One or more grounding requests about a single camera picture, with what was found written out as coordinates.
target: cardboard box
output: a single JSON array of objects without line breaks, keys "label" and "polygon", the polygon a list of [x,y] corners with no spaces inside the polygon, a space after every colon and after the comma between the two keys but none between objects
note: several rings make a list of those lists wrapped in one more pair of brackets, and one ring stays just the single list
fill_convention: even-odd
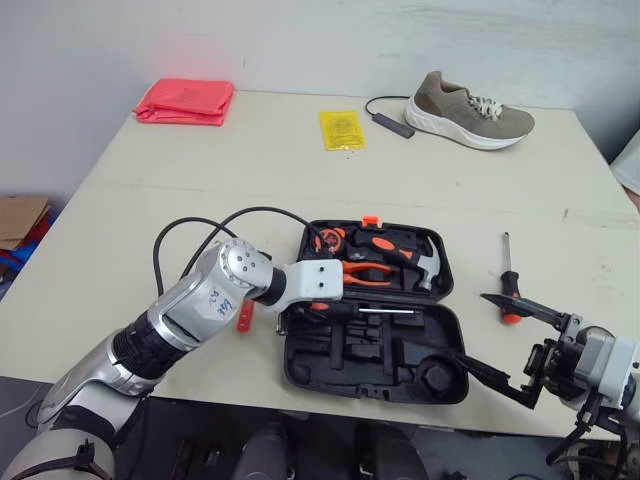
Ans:
[{"label": "cardboard box", "polygon": [[48,201],[48,197],[0,198],[0,249],[16,249],[47,213]]}]

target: white sole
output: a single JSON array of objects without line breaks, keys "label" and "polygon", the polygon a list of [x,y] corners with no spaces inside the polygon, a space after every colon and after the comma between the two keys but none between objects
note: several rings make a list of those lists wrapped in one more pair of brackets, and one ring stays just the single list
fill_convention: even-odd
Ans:
[{"label": "white sole", "polygon": [[477,148],[479,150],[498,150],[499,148],[513,145],[526,137],[526,135],[517,138],[481,137],[447,118],[431,115],[430,113],[420,110],[413,100],[413,97],[407,102],[404,118],[413,128],[447,137],[467,147]]}]

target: beige sneaker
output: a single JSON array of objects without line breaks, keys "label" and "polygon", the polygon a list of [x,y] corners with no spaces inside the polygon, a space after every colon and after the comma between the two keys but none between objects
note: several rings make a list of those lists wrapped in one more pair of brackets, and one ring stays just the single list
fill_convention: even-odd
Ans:
[{"label": "beige sneaker", "polygon": [[535,124],[527,112],[473,96],[465,87],[445,82],[441,72],[427,75],[409,99],[404,116],[418,130],[480,150],[513,145],[526,137]]}]

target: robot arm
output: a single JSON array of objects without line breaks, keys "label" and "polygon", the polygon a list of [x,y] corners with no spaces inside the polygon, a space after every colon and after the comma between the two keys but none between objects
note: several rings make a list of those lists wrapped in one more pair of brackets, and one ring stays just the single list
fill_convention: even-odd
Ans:
[{"label": "robot arm", "polygon": [[557,340],[547,338],[542,345],[533,346],[524,368],[529,384],[519,389],[509,385],[505,372],[465,355],[458,357],[482,384],[528,408],[535,407],[544,387],[578,411],[575,430],[547,456],[547,463],[552,465],[567,447],[597,425],[619,435],[621,450],[626,450],[612,478],[625,457],[632,478],[640,475],[640,375],[632,372],[632,367],[638,367],[638,343],[585,325],[579,315],[556,312],[525,298],[482,297],[522,317],[542,320],[560,333]]},{"label": "robot arm", "polygon": [[111,449],[138,403],[176,361],[223,329],[245,298],[279,313],[296,302],[337,300],[342,285],[339,260],[276,268],[244,240],[216,245],[193,273],[51,388],[38,412],[37,436],[2,480],[113,479]]}]

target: black cord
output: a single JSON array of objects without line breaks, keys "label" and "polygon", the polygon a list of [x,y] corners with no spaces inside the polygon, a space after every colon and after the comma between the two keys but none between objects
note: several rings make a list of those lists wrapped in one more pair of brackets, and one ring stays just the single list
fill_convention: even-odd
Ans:
[{"label": "black cord", "polygon": [[372,103],[372,102],[375,102],[376,100],[383,100],[383,99],[388,99],[388,100],[408,100],[409,98],[411,98],[411,97],[405,97],[404,95],[383,95],[381,97],[375,97],[375,98],[372,98],[372,99],[368,100],[367,103],[364,104],[364,109],[369,115],[373,115],[373,112],[371,110],[369,110],[369,104]]},{"label": "black cord", "polygon": [[589,426],[587,424],[579,423],[578,426],[574,428],[573,431],[569,435],[567,435],[566,438],[562,440],[562,442],[560,442],[560,445],[554,448],[549,453],[549,455],[547,455],[547,458],[546,458],[547,465],[549,466],[553,465],[556,459],[562,454],[562,452],[567,450],[571,445],[573,445],[576,441],[578,441],[578,439],[582,435],[584,435],[588,430],[589,430]]},{"label": "black cord", "polygon": [[189,223],[189,222],[206,223],[207,225],[211,225],[219,229],[216,231],[222,230],[227,235],[231,237],[236,237],[236,234],[233,233],[228,228],[225,228],[224,225],[220,225],[218,222],[214,222],[213,220],[209,220],[208,218],[202,218],[202,217],[179,218],[171,222],[166,227],[164,227],[156,237],[156,241],[153,244],[153,274],[156,278],[156,287],[158,289],[158,296],[164,293],[164,285],[162,283],[162,272],[160,271],[160,245],[162,245],[162,240],[164,240],[164,237],[167,235],[167,233],[171,231],[171,229],[177,227],[178,225],[182,225],[183,223]]},{"label": "black cord", "polygon": [[42,400],[38,400],[37,402],[32,403],[31,406],[29,407],[29,409],[24,414],[24,423],[27,425],[27,427],[29,427],[29,428],[38,428],[38,424],[37,423],[32,423],[29,420],[29,417],[31,417],[31,414],[33,413],[33,411],[36,410],[37,407],[40,407],[40,405],[42,405]]},{"label": "black cord", "polygon": [[553,462],[553,465],[557,465],[558,463],[567,463],[567,462],[578,462],[578,463],[593,463],[596,465],[615,468],[615,465],[611,465],[607,461],[597,458],[597,457],[587,457],[585,455],[567,455],[565,457],[556,458]]},{"label": "black cord", "polygon": [[536,475],[531,475],[530,473],[516,473],[515,475],[511,475],[508,480],[515,480],[516,478],[533,478],[533,480],[542,480],[542,478],[537,477]]},{"label": "black cord", "polygon": [[627,460],[627,434],[624,431],[624,428],[620,430],[620,445],[618,446],[618,460],[616,461],[616,468],[613,470],[611,474],[611,480],[616,480],[618,476],[620,476],[620,472],[622,472],[622,467]]},{"label": "black cord", "polygon": [[322,234],[320,233],[320,230],[318,230],[317,227],[315,227],[314,225],[311,225],[311,223],[307,222],[305,219],[299,217],[298,215],[296,215],[294,213],[291,213],[291,212],[288,212],[287,210],[283,210],[281,208],[276,208],[276,207],[249,207],[249,208],[244,208],[242,210],[238,210],[235,213],[232,213],[227,218],[225,218],[222,222],[220,222],[220,225],[217,226],[216,229],[213,232],[211,232],[207,236],[207,238],[204,239],[202,244],[198,247],[198,249],[195,251],[195,253],[191,257],[191,259],[187,263],[187,266],[185,267],[184,271],[182,272],[182,275],[180,276],[180,278],[184,278],[187,275],[189,275],[189,272],[191,271],[191,269],[195,265],[196,260],[198,260],[198,257],[200,257],[200,255],[202,255],[202,252],[204,252],[204,250],[207,248],[207,245],[209,245],[209,243],[211,243],[211,241],[220,232],[220,230],[223,230],[224,227],[229,222],[231,222],[232,220],[238,218],[241,215],[244,215],[244,214],[250,213],[250,212],[274,212],[274,213],[279,213],[281,215],[285,215],[285,216],[287,216],[289,218],[293,218],[294,220],[302,223],[305,227],[307,227],[313,233],[315,233],[316,236],[320,239],[320,242],[324,246],[327,246],[327,242],[324,240],[324,238],[322,238]]},{"label": "black cord", "polygon": [[142,454],[144,453],[144,449],[147,443],[147,435],[149,429],[149,399],[147,398],[142,405],[144,411],[142,412],[142,426],[140,427],[140,443],[138,444],[138,451],[136,452],[136,456],[131,463],[131,468],[129,468],[129,472],[124,477],[124,480],[132,480],[133,474],[138,469],[138,465],[140,464],[140,460],[142,459]]}]

